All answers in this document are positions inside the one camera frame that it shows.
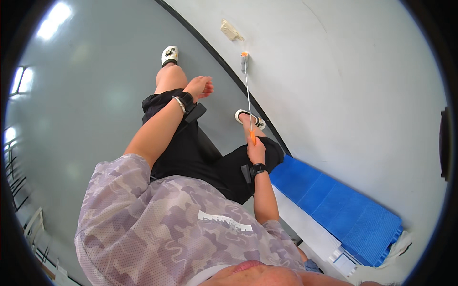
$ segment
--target gray floor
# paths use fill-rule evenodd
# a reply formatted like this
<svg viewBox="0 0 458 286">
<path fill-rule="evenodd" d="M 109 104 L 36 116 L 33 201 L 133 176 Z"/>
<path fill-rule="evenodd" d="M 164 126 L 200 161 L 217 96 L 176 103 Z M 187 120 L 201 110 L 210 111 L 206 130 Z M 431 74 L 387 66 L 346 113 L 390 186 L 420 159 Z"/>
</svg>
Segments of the gray floor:
<svg viewBox="0 0 458 286">
<path fill-rule="evenodd" d="M 141 102 L 155 89 L 163 49 L 180 48 L 189 80 L 213 77 L 215 92 L 201 101 L 207 113 L 199 125 L 223 155 L 244 144 L 234 112 L 247 103 L 213 57 L 156 2 L 66 4 L 72 16 L 56 34 L 49 40 L 34 35 L 28 44 L 20 64 L 33 71 L 31 91 L 10 100 L 7 126 L 16 129 L 14 155 L 27 175 L 16 201 L 30 196 L 18 215 L 24 221 L 41 206 L 49 258 L 59 258 L 70 276 L 89 285 L 73 244 L 81 202 L 95 165 L 122 155 L 141 126 Z"/>
</svg>

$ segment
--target orange tool handle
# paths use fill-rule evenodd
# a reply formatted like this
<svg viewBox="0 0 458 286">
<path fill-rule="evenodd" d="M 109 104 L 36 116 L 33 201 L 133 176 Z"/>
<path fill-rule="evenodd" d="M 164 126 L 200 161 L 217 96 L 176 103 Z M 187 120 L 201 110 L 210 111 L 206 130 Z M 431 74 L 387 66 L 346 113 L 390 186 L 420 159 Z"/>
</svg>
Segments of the orange tool handle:
<svg viewBox="0 0 458 286">
<path fill-rule="evenodd" d="M 250 137 L 251 140 L 253 140 L 253 145 L 256 145 L 256 137 L 255 137 L 255 132 L 250 130 Z"/>
</svg>

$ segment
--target foot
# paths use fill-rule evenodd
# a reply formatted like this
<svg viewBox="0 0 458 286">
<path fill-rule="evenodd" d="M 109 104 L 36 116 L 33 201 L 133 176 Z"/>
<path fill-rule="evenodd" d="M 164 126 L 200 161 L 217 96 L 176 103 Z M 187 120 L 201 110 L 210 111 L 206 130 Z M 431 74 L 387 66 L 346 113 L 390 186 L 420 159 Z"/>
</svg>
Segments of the foot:
<svg viewBox="0 0 458 286">
<path fill-rule="evenodd" d="M 243 109 L 239 109 L 235 113 L 235 120 L 243 124 L 244 121 L 250 120 L 250 114 Z M 261 130 L 263 130 L 266 127 L 266 122 L 260 117 L 255 117 L 253 114 L 251 115 L 251 121 Z"/>
<path fill-rule="evenodd" d="M 178 48 L 177 46 L 168 46 L 162 52 L 162 67 L 164 67 L 168 63 L 174 63 L 178 65 Z"/>
</svg>

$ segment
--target black shorts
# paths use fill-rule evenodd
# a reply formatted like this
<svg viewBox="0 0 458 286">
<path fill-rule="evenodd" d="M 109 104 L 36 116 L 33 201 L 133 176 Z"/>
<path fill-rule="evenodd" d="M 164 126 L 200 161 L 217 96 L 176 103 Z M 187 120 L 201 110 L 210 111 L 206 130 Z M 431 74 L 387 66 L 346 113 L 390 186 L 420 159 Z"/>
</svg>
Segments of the black shorts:
<svg viewBox="0 0 458 286">
<path fill-rule="evenodd" d="M 174 89 L 161 94 L 148 96 L 142 102 L 145 124 L 153 115 L 169 103 L 172 96 L 177 96 L 183 89 Z M 178 130 L 184 126 L 182 121 Z M 164 153 L 155 162 L 151 175 L 157 179 L 172 175 L 181 175 L 201 179 L 217 188 L 227 199 L 245 203 L 254 193 L 254 183 L 248 184 L 243 177 L 241 166 L 252 165 L 246 154 L 247 145 L 240 146 L 230 154 L 208 163 L 204 160 L 198 146 L 197 121 L 188 124 L 180 133 L 175 134 Z M 266 147 L 266 167 L 270 173 L 283 162 L 283 150 L 280 145 L 267 137 L 259 137 Z"/>
</svg>

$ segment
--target crocs shoe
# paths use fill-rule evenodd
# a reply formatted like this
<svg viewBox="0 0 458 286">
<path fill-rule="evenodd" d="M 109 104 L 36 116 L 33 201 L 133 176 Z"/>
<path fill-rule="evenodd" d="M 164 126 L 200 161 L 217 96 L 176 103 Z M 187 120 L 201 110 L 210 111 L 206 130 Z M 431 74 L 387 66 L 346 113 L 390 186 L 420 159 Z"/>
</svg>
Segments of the crocs shoe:
<svg viewBox="0 0 458 286">
<path fill-rule="evenodd" d="M 178 65 L 178 48 L 177 46 L 168 46 L 162 52 L 162 67 L 164 67 L 168 63 L 175 63 Z"/>
<path fill-rule="evenodd" d="M 237 110 L 237 112 L 235 113 L 235 120 L 237 120 L 240 124 L 242 124 L 242 122 L 240 121 L 240 114 L 242 113 L 245 113 L 245 114 L 250 114 L 248 111 L 245 111 L 243 109 L 239 109 Z M 253 114 L 251 115 L 253 116 L 254 118 L 256 118 L 256 122 L 254 123 L 254 125 L 256 125 L 257 127 L 259 127 L 259 129 L 263 130 L 265 127 L 266 127 L 266 122 L 260 118 L 260 117 L 256 117 L 254 116 Z"/>
</svg>

